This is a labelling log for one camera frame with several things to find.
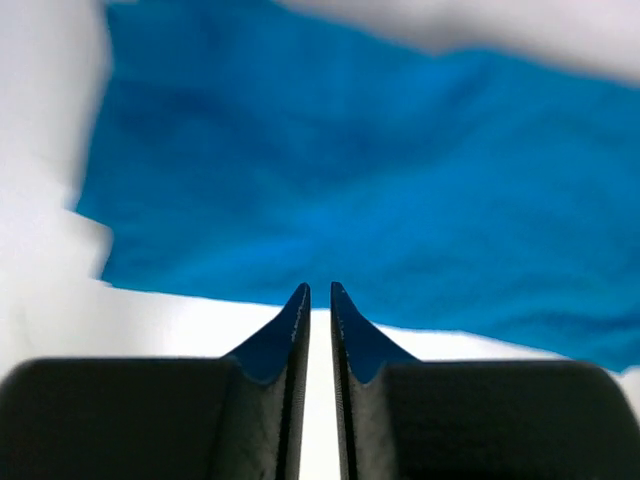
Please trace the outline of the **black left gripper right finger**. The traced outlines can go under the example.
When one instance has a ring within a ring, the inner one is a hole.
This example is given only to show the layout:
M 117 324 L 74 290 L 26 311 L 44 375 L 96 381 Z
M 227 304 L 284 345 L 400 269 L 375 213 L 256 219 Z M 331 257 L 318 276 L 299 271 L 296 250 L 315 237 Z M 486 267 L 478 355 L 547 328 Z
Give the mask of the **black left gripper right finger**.
M 345 479 L 639 475 L 639 427 L 616 382 L 567 360 L 422 361 L 331 286 Z

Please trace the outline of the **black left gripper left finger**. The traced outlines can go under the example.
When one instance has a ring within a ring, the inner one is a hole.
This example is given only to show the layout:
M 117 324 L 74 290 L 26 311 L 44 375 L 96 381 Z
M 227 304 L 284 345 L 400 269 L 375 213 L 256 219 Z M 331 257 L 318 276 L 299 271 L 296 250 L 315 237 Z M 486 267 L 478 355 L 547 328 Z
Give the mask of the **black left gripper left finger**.
M 220 358 L 37 358 L 1 384 L 5 479 L 295 479 L 311 293 Z

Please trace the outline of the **blue t shirt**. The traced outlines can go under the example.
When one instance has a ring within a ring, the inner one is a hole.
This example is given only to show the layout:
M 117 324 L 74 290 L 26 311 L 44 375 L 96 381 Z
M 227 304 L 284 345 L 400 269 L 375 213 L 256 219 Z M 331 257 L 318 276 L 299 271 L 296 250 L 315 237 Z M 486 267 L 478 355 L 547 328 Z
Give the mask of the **blue t shirt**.
M 269 1 L 109 1 L 77 211 L 123 289 L 277 304 L 621 372 L 639 362 L 639 92 L 430 57 Z

